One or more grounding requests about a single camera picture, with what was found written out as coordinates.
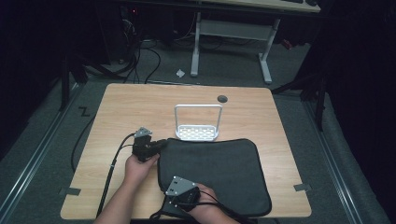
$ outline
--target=dark background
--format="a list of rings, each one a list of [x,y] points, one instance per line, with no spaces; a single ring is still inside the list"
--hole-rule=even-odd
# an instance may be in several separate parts
[[[78,52],[97,63],[122,59],[121,24],[108,10],[83,1],[2,1],[0,6],[0,148],[1,158],[18,138],[30,115],[62,73],[65,55]],[[350,149],[392,222],[396,201],[395,136],[395,3],[382,1],[321,1],[323,15],[344,18],[297,26],[281,22],[276,40],[292,45],[312,43],[296,79],[324,73],[327,92]],[[148,35],[171,43],[172,29],[188,24],[172,22],[191,12],[142,10]],[[311,88],[306,83],[301,89]]]

